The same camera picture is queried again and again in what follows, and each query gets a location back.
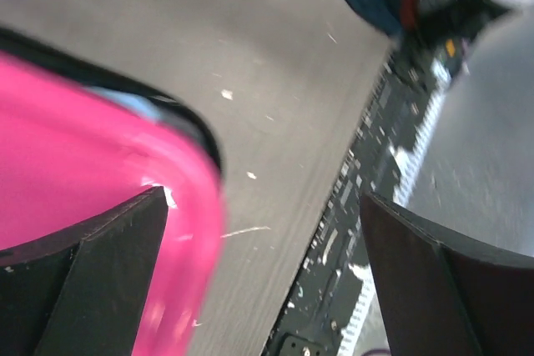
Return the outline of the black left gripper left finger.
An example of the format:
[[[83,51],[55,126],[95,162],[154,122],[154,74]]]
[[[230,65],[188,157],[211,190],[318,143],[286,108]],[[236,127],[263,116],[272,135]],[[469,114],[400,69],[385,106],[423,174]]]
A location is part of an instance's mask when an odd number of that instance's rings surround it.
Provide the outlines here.
[[[130,355],[168,216],[151,188],[1,252],[3,355]]]

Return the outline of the blue shirt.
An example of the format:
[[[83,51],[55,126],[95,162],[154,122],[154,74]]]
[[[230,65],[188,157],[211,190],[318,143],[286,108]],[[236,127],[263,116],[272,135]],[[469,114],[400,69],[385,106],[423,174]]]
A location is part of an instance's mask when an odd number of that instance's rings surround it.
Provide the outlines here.
[[[132,93],[122,93],[108,88],[86,86],[86,90],[115,103],[130,112],[156,123],[167,123],[173,127],[183,128],[186,122],[164,111],[161,107],[156,106],[147,98]]]

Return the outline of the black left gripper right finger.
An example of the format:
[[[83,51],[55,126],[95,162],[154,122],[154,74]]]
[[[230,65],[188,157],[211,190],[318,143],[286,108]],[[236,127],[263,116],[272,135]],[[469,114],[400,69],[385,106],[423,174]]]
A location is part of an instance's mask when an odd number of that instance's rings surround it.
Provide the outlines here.
[[[360,221],[394,355],[531,355],[533,259],[467,237],[377,193]]]

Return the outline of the pink teal suitcase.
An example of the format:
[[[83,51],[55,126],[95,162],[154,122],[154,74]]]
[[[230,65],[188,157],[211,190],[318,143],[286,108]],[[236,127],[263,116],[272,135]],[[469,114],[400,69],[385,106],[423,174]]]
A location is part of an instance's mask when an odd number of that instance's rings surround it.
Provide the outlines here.
[[[147,98],[156,123],[89,92]],[[162,188],[168,216],[130,355],[184,355],[219,260],[226,207],[209,126],[178,99],[1,31],[1,252]]]

